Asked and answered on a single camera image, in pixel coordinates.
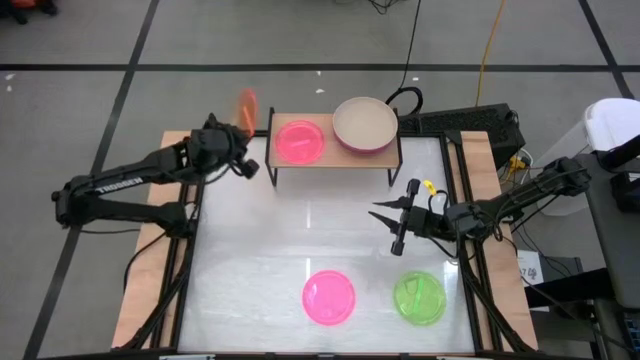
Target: yellow cable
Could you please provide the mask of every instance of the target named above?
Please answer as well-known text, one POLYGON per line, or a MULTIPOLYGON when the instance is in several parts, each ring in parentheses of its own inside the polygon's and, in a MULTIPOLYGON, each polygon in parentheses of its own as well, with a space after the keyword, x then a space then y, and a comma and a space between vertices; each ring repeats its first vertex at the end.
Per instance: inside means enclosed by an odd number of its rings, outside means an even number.
POLYGON ((491 28, 491 35, 489 36, 489 41, 487 42, 487 47, 484 49, 484 56, 482 57, 482 64, 480 65, 480 76, 478 77, 478 92, 476 93, 476 107, 478 107, 478 102, 480 102, 480 94, 482 93, 482 79, 484 78, 484 64, 487 62, 487 57, 489 56, 489 50, 491 49, 491 42, 493 42, 493 37, 496 34, 496 28, 498 27, 498 23, 500 22, 500 16, 502 16, 502 8, 507 0, 502 0, 500 3, 500 8, 498 9, 498 15, 496 15, 496 21, 493 22, 493 28, 491 28))

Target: yellow tag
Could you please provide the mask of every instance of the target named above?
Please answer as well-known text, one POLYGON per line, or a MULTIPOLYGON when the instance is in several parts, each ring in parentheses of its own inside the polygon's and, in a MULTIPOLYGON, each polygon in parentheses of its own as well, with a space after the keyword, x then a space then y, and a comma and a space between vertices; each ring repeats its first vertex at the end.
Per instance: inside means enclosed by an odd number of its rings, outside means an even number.
POLYGON ((427 187, 427 189, 429 189, 429 193, 431 193, 431 195, 435 196, 436 195, 436 187, 433 186, 433 183, 429 180, 425 180, 422 182, 424 184, 424 186, 427 187))

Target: pink plate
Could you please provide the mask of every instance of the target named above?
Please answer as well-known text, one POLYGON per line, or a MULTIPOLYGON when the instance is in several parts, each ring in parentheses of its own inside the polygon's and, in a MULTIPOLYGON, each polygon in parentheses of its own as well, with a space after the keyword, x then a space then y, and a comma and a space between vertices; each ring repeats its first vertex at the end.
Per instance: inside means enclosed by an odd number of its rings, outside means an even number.
POLYGON ((276 150, 287 162, 310 164, 324 151, 324 135, 318 125, 305 120, 286 124, 276 135, 276 150))
POLYGON ((356 293, 346 276, 333 270, 320 271, 304 285, 302 305, 318 324, 338 325, 351 315, 356 293))

